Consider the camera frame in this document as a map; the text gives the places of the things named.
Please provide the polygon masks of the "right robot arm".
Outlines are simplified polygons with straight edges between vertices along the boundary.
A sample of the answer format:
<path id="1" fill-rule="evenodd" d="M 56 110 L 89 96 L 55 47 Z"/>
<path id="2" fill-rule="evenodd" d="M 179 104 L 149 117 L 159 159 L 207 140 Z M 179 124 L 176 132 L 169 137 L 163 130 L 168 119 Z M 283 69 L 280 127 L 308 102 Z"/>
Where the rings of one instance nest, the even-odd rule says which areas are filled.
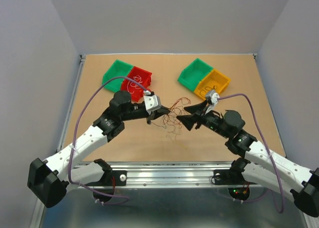
<path id="1" fill-rule="evenodd" d="M 176 118 L 188 129 L 202 125 L 227 139 L 226 147 L 240 158 L 237 159 L 229 177 L 234 183 L 247 181 L 282 193 L 305 214 L 319 216 L 319 171 L 312 170 L 288 160 L 247 133 L 241 115 L 227 110 L 218 115 L 206 102 L 185 107 L 187 115 Z"/>

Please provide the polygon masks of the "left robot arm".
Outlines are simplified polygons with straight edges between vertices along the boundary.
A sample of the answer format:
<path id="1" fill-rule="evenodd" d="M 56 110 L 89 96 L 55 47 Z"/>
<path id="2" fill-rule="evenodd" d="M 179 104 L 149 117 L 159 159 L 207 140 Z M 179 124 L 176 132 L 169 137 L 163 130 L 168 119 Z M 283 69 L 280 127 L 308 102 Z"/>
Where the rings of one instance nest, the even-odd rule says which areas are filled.
<path id="1" fill-rule="evenodd" d="M 41 160 L 34 159 L 28 172 L 27 186 L 46 208 L 57 205 L 65 195 L 78 187 L 87 188 L 97 182 L 106 185 L 112 178 L 111 166 L 102 159 L 94 160 L 83 168 L 75 168 L 82 160 L 119 135 L 125 128 L 125 121 L 146 119 L 150 124 L 169 108 L 163 106 L 159 96 L 146 91 L 141 103 L 132 103 L 127 91 L 115 92 L 109 107 L 92 125 L 60 152 Z"/>

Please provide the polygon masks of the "yellow bin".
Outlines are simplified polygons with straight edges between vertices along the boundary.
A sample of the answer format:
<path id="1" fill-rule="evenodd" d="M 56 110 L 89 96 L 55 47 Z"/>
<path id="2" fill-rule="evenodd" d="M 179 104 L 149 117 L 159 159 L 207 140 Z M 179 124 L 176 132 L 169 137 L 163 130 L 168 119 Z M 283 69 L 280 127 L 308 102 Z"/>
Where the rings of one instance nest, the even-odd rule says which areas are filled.
<path id="1" fill-rule="evenodd" d="M 221 94 L 227 89 L 230 81 L 229 77 L 213 69 L 199 82 L 194 90 L 194 94 L 201 99 L 205 99 L 206 93 L 210 90 L 215 90 L 218 94 Z"/>

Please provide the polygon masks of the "right green bin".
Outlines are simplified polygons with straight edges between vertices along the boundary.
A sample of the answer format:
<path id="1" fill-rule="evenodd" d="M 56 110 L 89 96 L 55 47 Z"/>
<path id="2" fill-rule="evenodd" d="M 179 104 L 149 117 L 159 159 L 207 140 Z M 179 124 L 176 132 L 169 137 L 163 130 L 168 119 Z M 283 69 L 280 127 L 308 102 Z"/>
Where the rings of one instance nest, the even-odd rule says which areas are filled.
<path id="1" fill-rule="evenodd" d="M 178 82 L 188 90 L 194 92 L 199 82 L 205 78 L 213 67 L 199 58 L 191 62 L 178 77 Z"/>

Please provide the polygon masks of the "green bin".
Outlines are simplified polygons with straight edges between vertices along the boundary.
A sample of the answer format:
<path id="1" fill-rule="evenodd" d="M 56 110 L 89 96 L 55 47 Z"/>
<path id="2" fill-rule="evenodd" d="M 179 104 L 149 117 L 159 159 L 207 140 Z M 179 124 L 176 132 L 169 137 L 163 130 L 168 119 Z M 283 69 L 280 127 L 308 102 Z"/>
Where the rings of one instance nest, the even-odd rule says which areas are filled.
<path id="1" fill-rule="evenodd" d="M 108 80 L 119 77 L 119 76 L 127 76 L 132 70 L 133 65 L 123 62 L 121 60 L 115 60 L 112 66 L 106 71 L 103 76 L 102 85 L 105 84 Z M 113 93 L 119 91 L 121 89 L 121 85 L 124 79 L 115 79 L 104 86 L 104 88 Z"/>
<path id="2" fill-rule="evenodd" d="M 199 82 L 205 78 L 213 67 L 199 58 L 191 62 L 178 77 L 178 82 L 188 90 L 194 92 Z"/>

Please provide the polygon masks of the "left green bin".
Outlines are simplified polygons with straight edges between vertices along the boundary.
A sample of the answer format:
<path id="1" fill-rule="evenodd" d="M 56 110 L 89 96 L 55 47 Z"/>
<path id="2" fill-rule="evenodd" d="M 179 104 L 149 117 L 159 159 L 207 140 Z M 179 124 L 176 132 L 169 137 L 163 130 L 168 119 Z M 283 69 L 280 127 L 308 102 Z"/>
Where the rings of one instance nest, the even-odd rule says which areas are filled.
<path id="1" fill-rule="evenodd" d="M 115 60 L 112 66 L 106 71 L 103 76 L 102 85 L 105 84 L 108 80 L 119 77 L 119 76 L 127 76 L 132 70 L 133 65 L 123 62 L 121 60 Z M 121 85 L 124 79 L 115 79 L 104 86 L 104 88 L 113 93 L 119 91 L 121 89 Z"/>

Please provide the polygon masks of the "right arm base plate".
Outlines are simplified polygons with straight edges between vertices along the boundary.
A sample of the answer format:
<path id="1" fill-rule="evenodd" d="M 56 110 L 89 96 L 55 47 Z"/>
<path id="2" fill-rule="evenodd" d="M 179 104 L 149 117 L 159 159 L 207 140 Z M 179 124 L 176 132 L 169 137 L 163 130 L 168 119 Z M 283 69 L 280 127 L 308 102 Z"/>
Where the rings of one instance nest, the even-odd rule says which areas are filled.
<path id="1" fill-rule="evenodd" d="M 211 177 L 211 183 L 215 185 L 244 185 L 245 182 L 241 173 L 230 169 L 214 170 Z"/>

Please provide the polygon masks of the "aluminium frame rail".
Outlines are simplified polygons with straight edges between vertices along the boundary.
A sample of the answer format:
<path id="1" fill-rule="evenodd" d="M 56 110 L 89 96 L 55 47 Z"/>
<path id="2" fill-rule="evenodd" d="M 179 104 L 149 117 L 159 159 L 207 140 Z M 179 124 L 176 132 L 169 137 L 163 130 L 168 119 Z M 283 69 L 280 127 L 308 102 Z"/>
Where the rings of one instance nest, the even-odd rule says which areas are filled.
<path id="1" fill-rule="evenodd" d="M 231 168 L 235 161 L 232 162 L 228 169 L 232 170 Z M 80 162 L 75 166 L 75 168 L 83 168 L 85 166 L 86 165 L 82 165 Z M 204 176 L 200 177 L 196 173 L 192 173 L 187 169 L 174 167 L 172 164 L 160 164 L 157 169 L 148 169 L 147 167 L 143 167 L 141 171 L 134 171 L 129 167 L 126 167 L 124 170 L 127 171 L 127 182 L 125 187 L 128 188 L 139 188 L 142 185 L 145 185 L 148 188 L 188 188 L 196 183 L 203 187 L 217 186 L 211 183 L 213 172 L 205 172 Z M 247 203 L 249 202 L 249 185 L 258 184 L 246 181 L 244 185 L 225 186 L 234 188 L 234 191 L 231 192 L 233 200 Z M 115 193 L 104 193 L 104 188 L 104 186 L 88 186 L 86 189 L 94 194 L 95 201 L 97 203 L 108 205 L 110 204 L 111 198 L 115 197 Z M 282 193 L 279 194 L 283 199 L 287 199 Z"/>

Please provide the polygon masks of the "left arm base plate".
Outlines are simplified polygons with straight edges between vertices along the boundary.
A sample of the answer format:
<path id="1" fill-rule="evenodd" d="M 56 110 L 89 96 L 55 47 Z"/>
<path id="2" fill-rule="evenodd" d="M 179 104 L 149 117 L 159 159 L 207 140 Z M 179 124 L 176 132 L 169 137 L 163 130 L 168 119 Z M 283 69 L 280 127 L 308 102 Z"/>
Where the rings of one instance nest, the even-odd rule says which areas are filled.
<path id="1" fill-rule="evenodd" d="M 105 172 L 99 180 L 89 183 L 88 186 L 126 186 L 126 182 L 126 170 L 112 170 Z"/>

